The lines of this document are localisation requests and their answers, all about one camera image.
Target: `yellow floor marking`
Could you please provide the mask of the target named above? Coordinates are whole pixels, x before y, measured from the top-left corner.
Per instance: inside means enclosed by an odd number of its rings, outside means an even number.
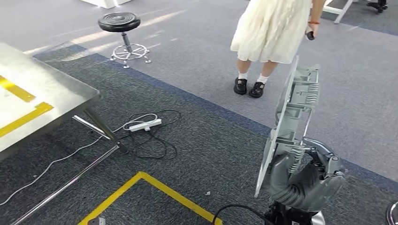
[[[118,197],[123,195],[131,186],[136,184],[141,179],[141,172],[138,172],[129,181],[127,181],[123,186],[121,186],[117,191],[115,191],[111,196],[109,196],[105,201],[103,201],[94,211],[92,211],[86,218],[84,218],[79,225],[87,225],[88,221],[99,216],[106,208],[108,208]]]
[[[0,75],[0,87],[8,90],[24,102],[30,102],[35,99],[35,96],[30,94],[29,92],[25,91],[24,89],[18,87],[11,81],[7,80],[5,77]],[[35,110],[28,113],[27,115],[11,122],[10,124],[6,125],[5,127],[0,127],[0,137],[5,136],[6,134],[10,133],[11,131],[19,128],[20,126],[24,125],[25,123],[35,119],[36,117],[44,114],[53,109],[53,107],[47,103],[40,103],[35,106]]]
[[[91,212],[86,218],[84,218],[79,225],[87,225],[88,221],[98,217],[106,208],[108,208],[119,196],[121,196],[124,192],[126,192],[131,186],[133,186],[137,181],[140,179],[145,180],[146,182],[150,183],[152,186],[156,187],[157,189],[161,190],[168,196],[172,197],[185,207],[191,209],[196,214],[200,215],[204,219],[208,220],[209,222],[213,221],[214,215],[208,212],[207,210],[203,209],[202,207],[198,206],[191,200],[185,198],[175,190],[167,187],[162,182],[158,181],[154,177],[150,176],[145,172],[138,172],[135,176],[133,176],[129,181],[127,181],[123,186],[121,186],[116,192],[114,192],[110,197],[108,197],[104,202],[102,202],[93,212]],[[222,221],[217,218],[215,221],[216,225],[222,225]]]
[[[32,112],[24,115],[23,117],[7,124],[6,126],[0,128],[0,137],[5,136],[6,134],[10,133],[11,131],[17,129],[18,127],[22,126],[23,124],[33,120],[34,118],[44,114],[53,109],[53,107],[47,103],[40,103],[36,107],[36,109]]]
[[[35,97],[31,95],[29,92],[18,87],[17,85],[15,85],[14,83],[7,80],[5,77],[1,75],[0,75],[0,86],[8,90],[9,92],[13,93],[15,96],[22,99],[24,102],[30,102],[33,99],[35,99]]]

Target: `woman's hand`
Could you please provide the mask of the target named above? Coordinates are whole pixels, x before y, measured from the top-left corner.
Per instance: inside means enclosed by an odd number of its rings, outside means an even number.
[[[311,28],[311,30],[314,33],[314,38],[316,38],[316,35],[318,34],[318,28],[319,28],[319,24],[315,24],[315,23],[309,23],[308,26]]]

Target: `black shoe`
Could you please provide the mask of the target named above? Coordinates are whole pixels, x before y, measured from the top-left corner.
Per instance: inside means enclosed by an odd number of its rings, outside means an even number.
[[[249,96],[253,98],[260,98],[264,93],[264,86],[264,83],[256,82],[253,89],[249,92]]]
[[[235,79],[234,92],[239,95],[244,95],[247,92],[247,79]]]
[[[388,8],[387,5],[382,6],[382,5],[380,5],[378,2],[369,2],[369,3],[367,4],[367,6],[370,6],[370,7],[373,7],[373,8],[375,8],[375,9],[377,9],[377,12],[378,12],[378,13],[382,13],[383,10],[385,10],[385,9]]]

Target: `woman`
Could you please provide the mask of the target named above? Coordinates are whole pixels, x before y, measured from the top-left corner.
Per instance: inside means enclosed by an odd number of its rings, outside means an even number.
[[[237,52],[239,76],[234,91],[247,92],[247,71],[252,61],[264,63],[249,95],[261,97],[264,85],[279,63],[290,64],[309,26],[318,32],[324,0],[251,0],[240,17],[231,50]]]

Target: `white cable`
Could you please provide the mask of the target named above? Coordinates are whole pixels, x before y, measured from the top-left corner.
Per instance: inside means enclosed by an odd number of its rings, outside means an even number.
[[[146,116],[154,116],[155,119],[152,120],[152,121],[149,121],[149,122],[137,121],[138,119],[141,119],[141,118],[146,117]],[[131,123],[153,123],[153,122],[154,122],[155,120],[157,120],[157,119],[158,119],[158,116],[157,116],[156,114],[153,114],[153,113],[146,114],[146,115],[140,116],[140,117],[138,117],[138,118],[135,118],[135,119],[133,119],[133,120],[131,120],[131,121],[129,121],[129,122],[123,124],[123,126],[121,126],[121,127],[119,127],[118,129],[114,130],[113,133],[114,133],[114,132],[117,132],[118,130],[120,130],[120,129],[122,129],[122,128],[123,128],[124,130],[128,130],[128,129],[125,129],[124,127],[125,127],[126,125],[128,125],[128,124],[131,124]],[[16,195],[18,192],[20,192],[20,191],[22,191],[23,189],[25,189],[25,188],[27,188],[27,187],[33,185],[34,183],[36,183],[36,181],[38,181],[38,179],[40,179],[40,178],[50,169],[50,167],[51,167],[54,163],[60,162],[60,161],[63,161],[63,160],[65,160],[65,159],[67,159],[67,158],[72,157],[73,155],[75,155],[76,153],[78,153],[80,150],[85,149],[85,148],[88,148],[88,147],[94,145],[94,144],[97,143],[97,141],[99,141],[102,137],[103,137],[103,136],[100,136],[100,137],[97,138],[93,143],[88,144],[88,145],[86,145],[86,146],[83,146],[83,147],[77,149],[75,152],[73,152],[72,154],[70,154],[70,155],[68,155],[68,156],[66,156],[66,157],[64,157],[64,158],[60,158],[60,159],[57,159],[57,160],[51,162],[51,163],[47,166],[47,168],[44,170],[44,172],[42,172],[35,180],[33,180],[31,183],[29,183],[29,184],[23,186],[22,188],[16,190],[14,193],[12,193],[12,194],[7,198],[7,200],[5,200],[4,202],[0,203],[0,206],[4,205],[4,204],[6,204],[8,201],[10,201],[10,199],[11,199],[12,197],[14,197],[14,195]]]

